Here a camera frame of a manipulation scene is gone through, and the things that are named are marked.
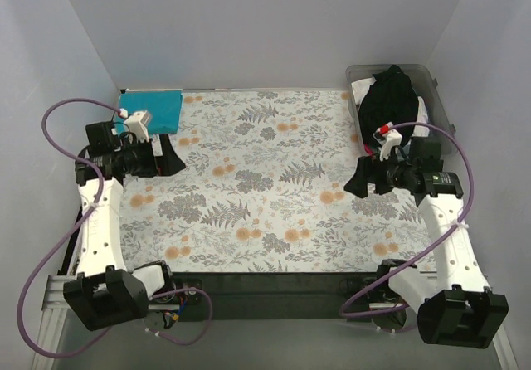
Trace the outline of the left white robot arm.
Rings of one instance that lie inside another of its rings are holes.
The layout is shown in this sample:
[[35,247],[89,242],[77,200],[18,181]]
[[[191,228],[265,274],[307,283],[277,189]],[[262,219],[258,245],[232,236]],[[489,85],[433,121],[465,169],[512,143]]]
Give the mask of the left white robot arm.
[[76,277],[63,296],[89,331],[106,329],[146,316],[152,297],[170,302],[177,292],[172,272],[159,260],[129,271],[120,240],[120,203],[124,178],[173,176],[186,166],[166,134],[162,153],[153,152],[146,122],[128,118],[118,133],[111,121],[89,124],[89,145],[75,162],[82,213],[81,249]]

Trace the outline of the teal t shirt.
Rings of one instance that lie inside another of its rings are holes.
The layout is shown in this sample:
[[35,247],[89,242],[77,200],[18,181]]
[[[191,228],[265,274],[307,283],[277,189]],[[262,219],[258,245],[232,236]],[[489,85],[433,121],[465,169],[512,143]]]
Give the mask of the teal t shirt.
[[153,134],[176,134],[183,104],[181,90],[126,90],[120,94],[119,107],[130,114],[147,110],[152,119],[148,132]]

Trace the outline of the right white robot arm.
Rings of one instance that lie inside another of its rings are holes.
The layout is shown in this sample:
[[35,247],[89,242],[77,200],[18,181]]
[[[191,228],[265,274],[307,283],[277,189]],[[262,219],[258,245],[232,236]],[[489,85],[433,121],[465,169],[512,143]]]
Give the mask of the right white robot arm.
[[443,169],[440,144],[430,138],[412,139],[409,157],[390,153],[358,159],[346,192],[368,196],[368,187],[383,195],[395,188],[408,191],[426,224],[436,260],[437,284],[432,285],[411,260],[385,260],[373,283],[357,297],[375,289],[385,301],[399,297],[417,316],[421,339],[427,344],[487,348],[509,312],[504,295],[493,293],[475,258],[458,176]]

